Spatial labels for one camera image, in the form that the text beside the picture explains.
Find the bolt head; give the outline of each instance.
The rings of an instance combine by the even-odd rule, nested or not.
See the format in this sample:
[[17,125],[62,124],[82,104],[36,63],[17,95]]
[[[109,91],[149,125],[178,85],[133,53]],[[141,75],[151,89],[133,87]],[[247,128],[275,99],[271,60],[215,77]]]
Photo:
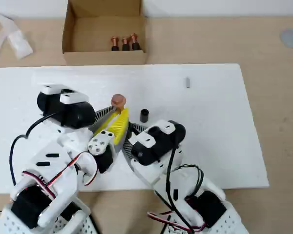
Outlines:
[[111,104],[112,106],[117,107],[122,111],[126,104],[126,98],[121,94],[115,94],[112,97]]
[[131,37],[124,37],[124,38],[122,39],[122,43],[123,43],[123,44],[127,44],[127,43],[130,42],[130,39],[131,39]]
[[138,36],[137,36],[137,34],[133,33],[133,34],[130,35],[130,37],[137,39]]
[[114,40],[116,40],[116,42],[119,41],[118,37],[112,37],[112,38],[111,38],[111,42],[113,42]]

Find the white wall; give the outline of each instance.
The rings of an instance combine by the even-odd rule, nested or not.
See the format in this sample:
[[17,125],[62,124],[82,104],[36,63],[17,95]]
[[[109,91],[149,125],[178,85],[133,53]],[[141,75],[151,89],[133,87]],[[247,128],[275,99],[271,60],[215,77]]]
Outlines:
[[[67,0],[0,0],[13,18],[60,18]],[[147,16],[293,15],[293,0],[144,0]]]

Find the cardboard box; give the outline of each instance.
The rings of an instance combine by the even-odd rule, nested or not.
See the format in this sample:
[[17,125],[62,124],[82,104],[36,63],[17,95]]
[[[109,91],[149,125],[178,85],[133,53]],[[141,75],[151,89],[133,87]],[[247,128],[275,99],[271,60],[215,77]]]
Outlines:
[[[141,8],[141,0],[69,0],[62,41],[67,65],[145,64]],[[132,33],[138,35],[142,50],[122,51],[121,39]],[[113,36],[120,39],[119,51],[111,51]]]

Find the yellow part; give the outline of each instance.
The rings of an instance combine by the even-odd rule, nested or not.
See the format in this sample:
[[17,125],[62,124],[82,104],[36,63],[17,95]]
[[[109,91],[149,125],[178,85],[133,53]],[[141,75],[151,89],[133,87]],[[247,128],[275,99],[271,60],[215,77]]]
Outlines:
[[108,127],[107,131],[115,134],[114,145],[118,145],[126,133],[129,120],[128,108],[123,109],[119,117]]
[[96,132],[94,133],[94,136],[98,134],[100,131],[102,131],[103,129],[105,129],[108,126],[108,124],[112,121],[112,119],[114,119],[117,115],[118,115],[117,112],[111,114],[111,116],[98,128],[98,130],[96,130]]

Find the black cylinder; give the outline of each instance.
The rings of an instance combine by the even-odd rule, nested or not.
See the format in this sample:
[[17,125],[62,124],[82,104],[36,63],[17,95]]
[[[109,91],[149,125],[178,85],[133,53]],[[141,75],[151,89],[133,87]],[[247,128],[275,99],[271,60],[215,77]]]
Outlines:
[[118,45],[113,45],[113,46],[112,46],[112,51],[118,51],[118,50],[119,50]]
[[148,120],[148,114],[149,114],[149,111],[148,109],[142,109],[141,112],[140,112],[140,121],[142,123],[146,123],[147,120]]
[[141,50],[141,47],[140,47],[139,43],[134,42],[132,44],[132,50]]
[[129,44],[123,44],[123,50],[130,50]]

